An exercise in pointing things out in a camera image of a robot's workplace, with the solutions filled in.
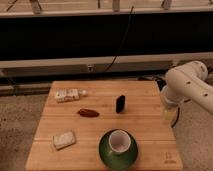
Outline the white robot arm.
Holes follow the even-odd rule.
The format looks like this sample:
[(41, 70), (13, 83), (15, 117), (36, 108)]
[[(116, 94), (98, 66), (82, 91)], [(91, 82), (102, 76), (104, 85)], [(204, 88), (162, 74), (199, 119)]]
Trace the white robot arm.
[(175, 123), (178, 108), (185, 99), (194, 101), (213, 115), (213, 86), (205, 82), (207, 76), (208, 69), (200, 61), (191, 61), (167, 71), (166, 85), (160, 91), (166, 123)]

